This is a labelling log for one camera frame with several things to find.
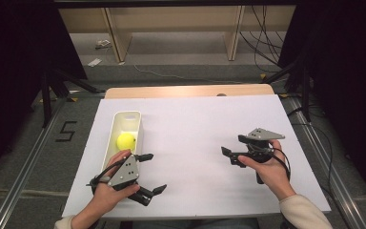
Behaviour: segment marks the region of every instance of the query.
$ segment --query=printed number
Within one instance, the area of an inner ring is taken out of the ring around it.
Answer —
[[[62,129],[60,134],[70,134],[70,137],[68,137],[67,139],[56,139],[56,142],[66,142],[66,141],[71,141],[73,135],[75,134],[75,131],[65,131],[65,127],[67,126],[67,124],[76,124],[76,121],[66,121],[64,122],[64,125],[62,125]]]

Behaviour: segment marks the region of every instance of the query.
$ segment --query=white paper sheet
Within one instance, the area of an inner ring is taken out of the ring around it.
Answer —
[[[105,215],[112,219],[235,218],[279,213],[278,201],[266,185],[257,184],[250,168],[233,166],[221,146],[246,152],[238,135],[260,127],[280,140],[292,166],[291,183],[320,210],[330,211],[293,128],[276,95],[188,98],[103,99],[71,188],[63,216],[75,215],[92,198],[87,187],[99,174],[112,118],[139,111],[144,130],[139,184],[168,187],[145,207],[129,199]]]

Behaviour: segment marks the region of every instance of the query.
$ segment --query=rectangular container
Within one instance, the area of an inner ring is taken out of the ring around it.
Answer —
[[[117,154],[118,149],[116,141],[117,138],[123,133],[130,133],[135,137],[135,149],[132,150],[132,154],[141,155],[143,130],[140,112],[119,112],[115,114],[112,121],[112,129],[109,136],[109,142],[105,159],[103,161],[102,170],[106,169],[110,158]]]

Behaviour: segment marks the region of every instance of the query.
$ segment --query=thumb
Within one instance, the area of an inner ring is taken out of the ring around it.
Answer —
[[[247,156],[238,156],[237,159],[240,162],[242,162],[242,164],[244,164],[246,166],[249,166],[249,167],[253,168],[254,170],[256,170],[259,167],[259,163],[257,163],[256,161],[254,161],[250,157],[247,157]]]
[[[127,197],[131,196],[132,194],[138,192],[139,189],[140,189],[140,187],[138,184],[133,184],[133,185],[130,185],[130,186],[118,191],[117,193],[122,198],[127,198]]]

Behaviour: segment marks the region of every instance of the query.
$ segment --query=wrist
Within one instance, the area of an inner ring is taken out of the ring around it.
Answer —
[[[95,207],[92,202],[88,205],[71,221],[71,228],[89,228],[97,220],[99,220],[105,213],[100,212],[100,208]]]
[[[289,198],[291,196],[296,195],[296,192],[290,183],[288,183],[288,185],[282,185],[282,186],[271,188],[271,190],[275,194],[275,196],[278,198],[278,200],[282,200],[284,198]]]

